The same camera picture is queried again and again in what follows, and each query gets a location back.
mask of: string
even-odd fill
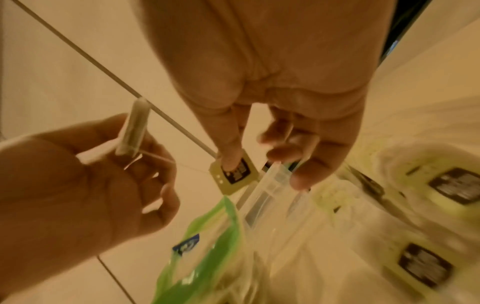
[[[146,151],[146,150],[142,150],[142,149],[137,149],[133,146],[130,146],[130,145],[124,145],[125,147],[128,147],[130,149],[133,149],[134,151],[136,151],[137,153],[140,153],[142,155],[146,155],[148,157],[153,157],[153,158],[156,158],[156,159],[159,159],[159,160],[162,160],[162,161],[165,161],[167,163],[171,163],[171,164],[174,164],[175,166],[178,166],[178,167],[183,167],[183,168],[186,168],[186,169],[189,169],[189,170],[192,170],[192,171],[196,171],[196,172],[200,172],[200,173],[203,173],[203,174],[207,174],[207,175],[210,175],[210,173],[206,170],[201,170],[201,169],[198,169],[198,168],[194,168],[194,167],[191,167],[189,165],[185,165],[185,164],[182,164],[182,163],[178,163],[172,159],[169,159],[169,158],[166,158],[166,157],[163,157],[163,156],[159,156],[157,154],[154,154],[154,153],[151,153],[149,151]]]

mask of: blue logo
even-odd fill
[[[191,238],[184,240],[183,242],[175,245],[172,247],[172,250],[178,253],[180,256],[183,255],[184,252],[189,252],[192,250],[200,241],[200,234],[196,234]]]

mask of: product label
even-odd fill
[[[185,252],[192,250],[200,241],[200,234],[196,234],[181,243],[172,247],[172,250],[182,256]]]
[[[465,169],[451,169],[431,180],[428,185],[462,205],[480,201],[480,175]]]
[[[234,171],[223,171],[223,174],[230,184],[235,184],[250,175],[250,168],[247,165],[247,162],[242,158],[240,165],[238,165]]]
[[[411,276],[430,288],[444,283],[453,273],[454,266],[437,254],[410,243],[398,264]]]

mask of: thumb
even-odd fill
[[[216,109],[199,106],[187,100],[196,118],[218,148],[218,158],[225,171],[233,171],[243,157],[239,123],[231,106]]]

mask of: hand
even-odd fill
[[[180,205],[173,163],[145,155],[132,162],[113,151],[86,164],[76,157],[115,139],[125,118],[2,143],[0,294],[157,231],[173,219]],[[141,148],[172,159],[150,134]],[[158,210],[142,213],[159,198]]]
[[[240,161],[252,103],[273,115],[258,138],[273,146],[270,160],[311,155],[293,188],[339,167],[357,137],[395,0],[133,1],[225,170]]]

